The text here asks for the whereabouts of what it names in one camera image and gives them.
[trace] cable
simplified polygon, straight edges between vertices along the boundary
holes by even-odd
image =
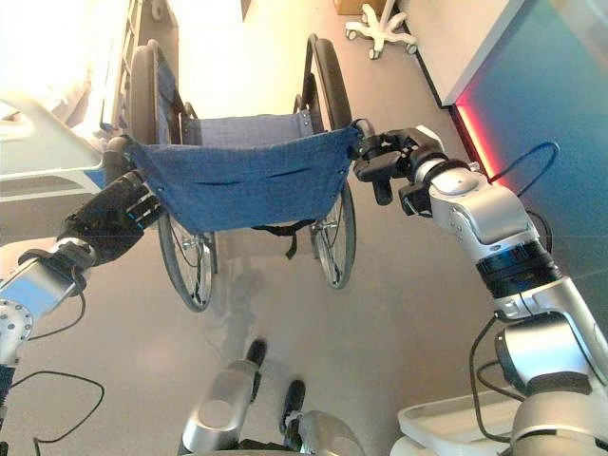
[[[76,285],[76,291],[78,292],[78,296],[80,297],[80,301],[81,301],[80,315],[78,315],[78,318],[76,318],[69,325],[64,326],[63,328],[60,328],[58,330],[54,330],[54,331],[51,331],[51,332],[46,332],[44,334],[36,335],[35,337],[30,337],[28,341],[39,340],[39,339],[42,339],[43,337],[49,337],[50,335],[54,335],[56,333],[62,333],[63,331],[69,330],[70,328],[73,328],[78,323],[80,323],[80,320],[82,320],[83,317],[85,316],[85,313],[86,313],[86,299],[85,299],[85,295],[83,294],[83,289],[79,285],[80,282],[78,281],[78,279],[76,277],[76,268],[75,267],[72,268],[71,274],[72,274],[72,280],[74,280],[74,284]]]
[[[494,361],[489,361],[489,362],[485,363],[483,366],[481,366],[480,368],[478,368],[477,369],[477,379],[487,388],[490,388],[491,390],[494,390],[494,391],[498,392],[499,394],[502,394],[503,396],[507,396],[507,397],[510,397],[511,399],[515,399],[516,401],[523,402],[525,400],[525,398],[523,396],[520,396],[519,394],[517,394],[515,392],[511,392],[508,389],[503,389],[503,388],[497,387],[496,385],[491,384],[483,376],[483,373],[485,370],[491,368],[492,366],[496,366],[497,364],[499,364],[499,361],[498,361],[498,359],[495,359]]]
[[[539,145],[532,147],[530,150],[528,150],[524,154],[521,154],[516,160],[514,160],[511,164],[509,164],[504,171],[501,171],[500,173],[489,178],[488,182],[492,183],[493,181],[496,181],[496,180],[500,179],[501,177],[505,176],[513,168],[515,168],[515,166],[517,166],[522,160],[526,159],[527,157],[529,157],[532,154],[537,153],[540,150],[543,150],[545,147],[551,147],[553,149],[551,158],[549,159],[547,164],[544,166],[544,168],[541,170],[541,172],[531,182],[529,182],[522,190],[520,190],[517,193],[517,196],[520,197],[525,192],[527,192],[530,189],[530,187],[532,185],[534,185],[542,177],[542,175],[544,175],[544,173],[546,173],[549,170],[549,168],[553,165],[553,162],[555,161],[555,159],[558,157],[559,153],[561,152],[561,148],[560,148],[559,144],[557,144],[556,142],[553,142],[553,141],[541,142]]]
[[[89,383],[91,385],[94,385],[97,388],[99,388],[101,394],[100,394],[99,400],[97,401],[97,404],[95,404],[95,407],[93,407],[93,409],[85,416],[85,418],[83,418],[82,420],[80,420],[76,426],[71,427],[68,431],[64,432],[59,437],[57,437],[55,439],[50,439],[50,440],[43,440],[43,439],[39,439],[38,437],[34,437],[32,439],[32,441],[34,443],[34,450],[36,451],[36,456],[41,456],[41,453],[40,453],[40,444],[56,444],[57,442],[60,442],[60,441],[64,440],[69,434],[71,434],[77,428],[79,428],[93,413],[95,413],[95,410],[97,410],[97,408],[102,404],[102,402],[104,400],[104,397],[105,397],[105,388],[104,388],[104,385],[102,385],[101,383],[96,382],[95,380],[91,380],[91,379],[86,378],[86,377],[82,377],[80,375],[75,375],[73,373],[58,372],[58,371],[55,371],[55,370],[38,370],[37,372],[31,373],[30,375],[25,376],[21,380],[18,380],[17,382],[13,383],[10,386],[10,388],[13,389],[15,387],[18,387],[19,385],[21,385],[25,381],[29,380],[31,377],[34,377],[36,375],[42,375],[42,374],[57,375],[57,376],[60,376],[60,377],[68,377],[68,378],[74,378],[76,380],[82,380],[83,382],[87,382],[87,383]]]
[[[541,225],[542,225],[542,229],[544,230],[544,234],[545,234],[545,250],[548,253],[551,253],[553,251],[553,231],[551,230],[551,226],[549,225],[549,222],[542,217],[540,214],[537,214],[534,211],[530,211],[529,209],[525,210],[526,213],[528,213],[529,215],[536,217],[538,220],[541,221]]]
[[[479,346],[482,339],[484,339],[487,332],[490,330],[492,325],[496,322],[498,318],[495,314],[492,315],[492,318],[485,324],[482,331],[477,335],[473,345],[471,346],[471,350],[468,354],[468,374],[471,382],[471,390],[473,392],[473,405],[475,406],[475,418],[477,419],[477,426],[479,426],[479,430],[482,434],[495,442],[501,442],[503,444],[508,444],[511,442],[511,439],[508,437],[503,437],[502,435],[494,435],[489,433],[485,427],[484,422],[482,421],[482,410],[479,404],[479,395],[477,392],[477,384],[475,382],[475,352],[477,351],[477,347]]]

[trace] wheelchair spoke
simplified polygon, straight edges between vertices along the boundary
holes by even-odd
[[[205,234],[190,234],[168,215],[161,220],[159,235],[162,257],[173,286],[188,308],[203,311],[211,298],[211,240]]]

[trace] wheelchair tire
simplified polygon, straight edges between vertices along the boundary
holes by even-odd
[[[318,252],[328,283],[335,289],[344,288],[351,277],[357,236],[347,181],[330,213],[314,224],[313,232],[313,249]]]
[[[215,269],[215,242],[209,239],[212,236],[191,235],[168,214],[159,218],[164,266],[173,287],[192,312],[204,311],[211,299]]]

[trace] floor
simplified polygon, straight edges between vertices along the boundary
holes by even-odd
[[[196,14],[204,11],[191,10],[180,27],[180,91],[200,117],[290,112],[306,38],[315,32],[334,42],[353,117],[371,119],[378,131],[424,124],[449,155],[465,157],[415,58],[389,46],[370,61],[369,42],[344,37],[344,23],[355,18],[336,15],[331,0],[254,0],[236,27],[199,27]],[[308,387],[305,409],[344,419],[370,456],[389,454],[399,409],[467,394],[468,348],[490,315],[475,268],[431,221],[407,218],[395,202],[377,206],[369,185],[349,179],[358,239],[345,290],[326,285],[304,237],[288,261],[289,240],[247,230],[218,236],[216,296],[203,314],[187,311],[173,292],[154,230],[95,269],[84,321],[21,353],[17,377],[53,369],[106,388],[91,419],[43,454],[175,454],[188,412],[214,374],[259,336],[269,352],[245,438],[280,440],[277,420],[295,376]],[[3,267],[13,261],[6,254]],[[38,331],[78,310],[70,299]],[[75,380],[32,379],[9,398],[3,440],[12,454],[33,454],[32,435],[59,435],[97,394]]]

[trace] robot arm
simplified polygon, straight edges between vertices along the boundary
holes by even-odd
[[[380,135],[368,123],[358,126],[365,138],[357,178],[374,183],[379,204],[392,199],[389,179],[407,178],[399,190],[403,210],[433,218],[455,236],[492,293],[496,314],[509,324],[495,340],[497,354],[505,378],[529,396],[511,435],[515,454],[606,449],[608,345],[517,196],[449,159],[423,126]],[[573,449],[555,450],[567,447]]]
[[[124,254],[160,214],[140,175],[127,173],[66,218],[49,252],[25,252],[0,283],[0,427],[17,351],[39,319],[81,292],[92,266]]]

